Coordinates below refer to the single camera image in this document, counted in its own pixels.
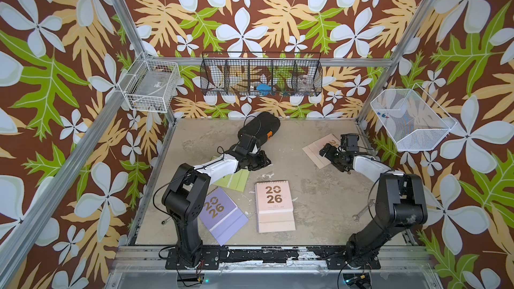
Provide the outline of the silver wrench left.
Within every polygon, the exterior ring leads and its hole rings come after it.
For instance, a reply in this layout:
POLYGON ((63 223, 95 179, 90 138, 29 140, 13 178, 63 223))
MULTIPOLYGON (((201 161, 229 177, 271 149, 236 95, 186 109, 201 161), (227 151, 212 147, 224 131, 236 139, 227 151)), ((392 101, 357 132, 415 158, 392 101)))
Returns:
POLYGON ((170 222, 171 220, 172 220, 172 217, 168 217, 168 218, 164 219, 164 220, 161 222, 161 224, 164 226, 164 225, 166 225, 168 222, 170 222))

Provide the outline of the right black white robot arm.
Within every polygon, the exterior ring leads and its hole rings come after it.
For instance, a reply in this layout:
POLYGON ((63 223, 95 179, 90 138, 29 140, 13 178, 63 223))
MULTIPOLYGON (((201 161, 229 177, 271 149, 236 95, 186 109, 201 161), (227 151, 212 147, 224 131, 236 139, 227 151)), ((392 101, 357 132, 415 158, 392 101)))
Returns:
POLYGON ((361 152, 356 134, 341 135, 341 145, 327 143, 319 151, 341 172, 355 171, 372 182, 377 191, 372 220, 352 234, 345 246, 345 263, 359 268, 372 263, 381 247, 396 234, 421 226, 428 220, 424 183, 420 176, 407 174, 361 152))

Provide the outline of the blue object in basket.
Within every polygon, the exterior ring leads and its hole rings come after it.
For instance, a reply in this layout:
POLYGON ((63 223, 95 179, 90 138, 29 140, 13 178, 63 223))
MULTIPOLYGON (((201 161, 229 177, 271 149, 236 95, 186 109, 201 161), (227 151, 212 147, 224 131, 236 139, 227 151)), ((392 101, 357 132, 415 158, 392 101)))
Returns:
POLYGON ((267 84, 259 84, 256 89, 260 96, 267 96, 273 92, 272 88, 267 84))

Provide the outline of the green 2026 calendar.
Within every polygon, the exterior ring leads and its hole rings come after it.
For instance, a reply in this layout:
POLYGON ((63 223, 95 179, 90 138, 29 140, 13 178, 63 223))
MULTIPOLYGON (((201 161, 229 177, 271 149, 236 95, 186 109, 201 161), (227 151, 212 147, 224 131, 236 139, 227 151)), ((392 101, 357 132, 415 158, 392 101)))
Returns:
POLYGON ((224 158, 213 158, 212 165, 208 168, 213 169, 210 185, 239 192, 244 191, 249 178, 249 170, 239 169, 238 161, 234 157, 226 155, 224 158))

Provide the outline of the black case orange latch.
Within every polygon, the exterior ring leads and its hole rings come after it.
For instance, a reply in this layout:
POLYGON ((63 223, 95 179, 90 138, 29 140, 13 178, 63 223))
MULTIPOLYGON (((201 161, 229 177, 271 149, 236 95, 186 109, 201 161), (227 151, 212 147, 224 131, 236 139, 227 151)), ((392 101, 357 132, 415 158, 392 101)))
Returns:
POLYGON ((270 112, 261 112, 256 116, 251 115, 249 118, 250 121, 244 123, 243 127, 238 131, 238 138, 241 140, 244 136, 253 136, 258 147, 262 147, 263 144, 271 139, 281 125, 279 118, 270 112))

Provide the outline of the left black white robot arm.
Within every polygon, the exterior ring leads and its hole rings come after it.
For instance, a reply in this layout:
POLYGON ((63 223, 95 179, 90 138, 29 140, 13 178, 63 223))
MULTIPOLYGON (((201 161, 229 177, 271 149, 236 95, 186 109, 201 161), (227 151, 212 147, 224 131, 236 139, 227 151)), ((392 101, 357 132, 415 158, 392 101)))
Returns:
POLYGON ((254 135, 238 134, 238 142, 214 160, 201 165, 180 165, 162 196, 162 204, 175 223, 178 262, 196 267, 202 257, 203 241, 198 231, 198 216, 208 187, 242 169, 257 171, 271 164, 261 149, 275 134, 265 129, 254 135))

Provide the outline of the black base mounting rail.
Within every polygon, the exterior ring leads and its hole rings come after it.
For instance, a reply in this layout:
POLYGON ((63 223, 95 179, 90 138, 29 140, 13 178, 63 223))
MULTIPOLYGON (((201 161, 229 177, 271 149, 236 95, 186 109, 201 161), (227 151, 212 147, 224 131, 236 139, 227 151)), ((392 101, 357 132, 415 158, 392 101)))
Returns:
POLYGON ((329 270, 381 268, 377 252, 366 254, 362 259, 350 258, 345 246, 204 246, 199 254, 199 263, 204 270, 219 270, 221 264, 229 263, 286 264, 296 261, 324 262, 329 270))

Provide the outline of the silver wrench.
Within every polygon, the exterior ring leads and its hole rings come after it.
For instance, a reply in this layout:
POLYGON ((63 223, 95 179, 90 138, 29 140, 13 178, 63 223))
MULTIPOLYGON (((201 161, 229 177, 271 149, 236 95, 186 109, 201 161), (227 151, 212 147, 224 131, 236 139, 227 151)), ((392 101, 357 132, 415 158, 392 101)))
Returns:
POLYGON ((168 217, 168 218, 164 219, 164 220, 161 222, 161 224, 164 226, 164 225, 166 225, 168 222, 170 222, 171 220, 172 220, 172 217, 168 217))
POLYGON ((362 209, 360 210, 357 214, 353 215, 352 218, 355 222, 358 222, 360 221, 360 218, 366 213, 368 212, 369 216, 371 218, 373 218, 373 214, 372 214, 372 208, 376 205, 376 200, 375 199, 370 199, 367 203, 367 205, 362 209))

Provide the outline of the purple 2026 calendar left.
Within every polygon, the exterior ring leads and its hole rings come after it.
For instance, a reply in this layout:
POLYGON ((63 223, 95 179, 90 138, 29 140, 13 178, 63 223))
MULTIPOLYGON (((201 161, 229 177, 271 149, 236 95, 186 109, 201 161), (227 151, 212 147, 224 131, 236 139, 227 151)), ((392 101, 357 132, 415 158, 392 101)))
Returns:
POLYGON ((249 222, 221 187, 207 194, 199 218, 220 246, 226 245, 249 222))

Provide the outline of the pink 2026 calendar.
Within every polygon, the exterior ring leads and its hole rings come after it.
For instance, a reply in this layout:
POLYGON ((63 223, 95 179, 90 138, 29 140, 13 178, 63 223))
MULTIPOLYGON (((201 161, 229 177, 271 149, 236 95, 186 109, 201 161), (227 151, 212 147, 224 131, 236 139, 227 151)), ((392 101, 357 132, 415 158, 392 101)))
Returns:
POLYGON ((340 146, 340 139, 335 135, 330 134, 324 136, 322 139, 316 140, 315 142, 303 147, 303 151, 309 157, 310 160, 319 168, 322 169, 331 164, 329 159, 322 157, 319 152, 326 145, 330 144, 334 147, 340 146))
POLYGON ((255 183, 258 232, 295 231, 293 199, 287 180, 255 183))

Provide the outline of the silver wrench right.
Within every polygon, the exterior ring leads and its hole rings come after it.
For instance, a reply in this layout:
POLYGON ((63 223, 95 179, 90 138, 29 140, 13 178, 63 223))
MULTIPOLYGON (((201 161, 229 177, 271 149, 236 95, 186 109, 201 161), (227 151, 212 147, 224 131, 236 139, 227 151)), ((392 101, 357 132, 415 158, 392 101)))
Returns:
POLYGON ((360 218, 366 213, 368 212, 369 216, 371 218, 373 218, 373 214, 372 214, 372 208, 376 205, 376 200, 375 199, 370 199, 367 203, 367 205, 362 209, 360 210, 357 214, 353 215, 352 218, 355 222, 358 222, 360 221, 360 218))

